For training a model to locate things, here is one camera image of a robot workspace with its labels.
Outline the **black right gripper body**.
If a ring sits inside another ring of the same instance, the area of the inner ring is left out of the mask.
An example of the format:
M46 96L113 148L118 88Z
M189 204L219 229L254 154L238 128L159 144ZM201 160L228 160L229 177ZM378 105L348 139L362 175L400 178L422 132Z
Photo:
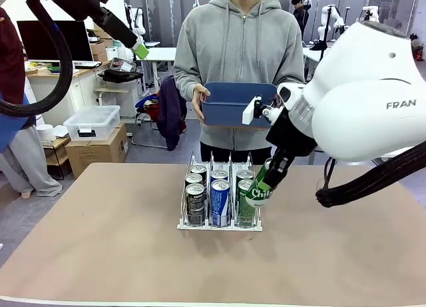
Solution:
M317 147L313 138L303 134L292 124L286 108L270 127L266 140L293 156L309 156Z

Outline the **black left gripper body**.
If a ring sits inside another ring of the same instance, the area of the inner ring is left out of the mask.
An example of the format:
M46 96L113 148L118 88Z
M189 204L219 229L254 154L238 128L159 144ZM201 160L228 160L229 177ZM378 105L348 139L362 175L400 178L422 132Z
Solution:
M75 21L84 21L90 17L93 21L104 21L110 11L101 6L108 0L53 0Z

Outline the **person's right hand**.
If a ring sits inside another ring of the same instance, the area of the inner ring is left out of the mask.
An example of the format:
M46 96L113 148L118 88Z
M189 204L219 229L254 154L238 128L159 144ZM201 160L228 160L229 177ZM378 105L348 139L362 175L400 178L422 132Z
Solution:
M202 101L210 96L210 91L201 84L195 85L193 91L192 105L198 120L204 122L204 114L202 112Z

